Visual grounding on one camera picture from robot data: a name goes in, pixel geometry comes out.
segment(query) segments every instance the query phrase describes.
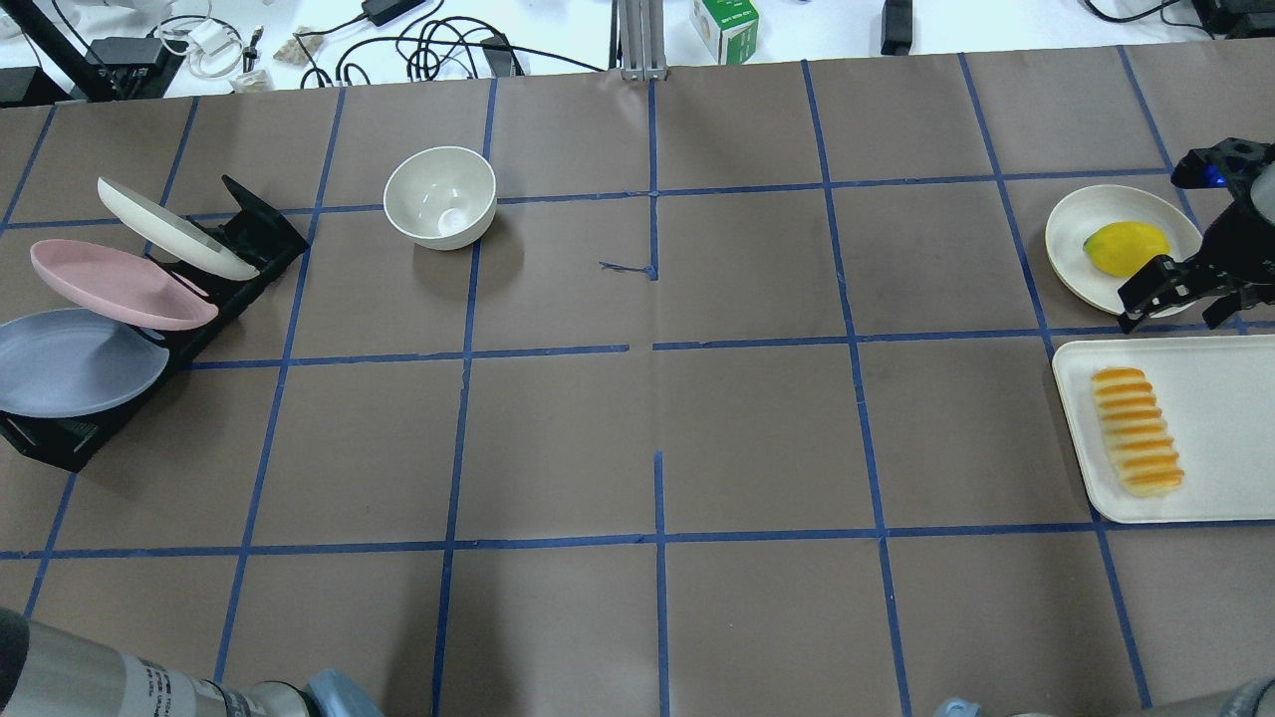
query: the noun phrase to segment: white bowl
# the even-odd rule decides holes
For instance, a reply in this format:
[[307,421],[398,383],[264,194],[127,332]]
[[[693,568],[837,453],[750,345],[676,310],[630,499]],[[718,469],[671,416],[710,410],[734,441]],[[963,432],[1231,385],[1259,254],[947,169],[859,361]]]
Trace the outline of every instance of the white bowl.
[[464,147],[433,147],[408,157],[385,182],[385,216],[428,249],[460,249],[496,216],[496,172]]
[[[1085,254],[1085,240],[1116,222],[1144,222],[1158,227],[1169,240],[1169,256],[1178,262],[1200,251],[1204,241],[1200,230],[1177,207],[1141,189],[1100,184],[1063,196],[1044,226],[1049,264],[1072,293],[1108,314],[1125,313],[1118,291],[1128,279],[1095,267]],[[1170,316],[1186,307],[1165,309],[1156,316]]]

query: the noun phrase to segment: green and white box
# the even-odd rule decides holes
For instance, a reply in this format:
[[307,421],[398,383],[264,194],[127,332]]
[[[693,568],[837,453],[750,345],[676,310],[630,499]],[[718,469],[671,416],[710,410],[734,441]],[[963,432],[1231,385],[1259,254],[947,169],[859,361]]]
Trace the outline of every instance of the green and white box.
[[748,0],[691,0],[691,24],[719,65],[742,65],[757,51],[761,15]]

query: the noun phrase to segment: rectangular white tray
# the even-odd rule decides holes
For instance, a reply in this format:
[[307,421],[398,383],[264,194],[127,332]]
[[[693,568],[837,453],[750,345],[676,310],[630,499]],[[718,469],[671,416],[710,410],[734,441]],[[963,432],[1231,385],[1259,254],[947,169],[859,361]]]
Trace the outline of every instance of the rectangular white tray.
[[[1090,388],[1108,366],[1146,373],[1181,454],[1181,489],[1137,498],[1121,487]],[[1054,353],[1053,375],[1085,491],[1107,518],[1275,518],[1275,336],[1076,341]]]

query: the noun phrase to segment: yellow lemon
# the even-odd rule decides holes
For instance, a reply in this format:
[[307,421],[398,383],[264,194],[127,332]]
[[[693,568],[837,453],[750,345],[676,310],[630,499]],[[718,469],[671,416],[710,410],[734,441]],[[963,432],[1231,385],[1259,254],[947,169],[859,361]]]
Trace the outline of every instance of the yellow lemon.
[[1159,227],[1142,222],[1116,222],[1085,240],[1085,254],[1095,267],[1113,277],[1137,273],[1151,258],[1169,253],[1169,240]]

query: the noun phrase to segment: bread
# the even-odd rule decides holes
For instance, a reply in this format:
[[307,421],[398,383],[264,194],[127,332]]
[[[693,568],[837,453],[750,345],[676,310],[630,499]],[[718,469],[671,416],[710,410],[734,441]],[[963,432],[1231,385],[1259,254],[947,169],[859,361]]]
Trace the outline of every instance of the bread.
[[1146,498],[1181,487],[1178,452],[1146,374],[1127,366],[1103,369],[1094,374],[1093,389],[1107,458],[1125,490]]

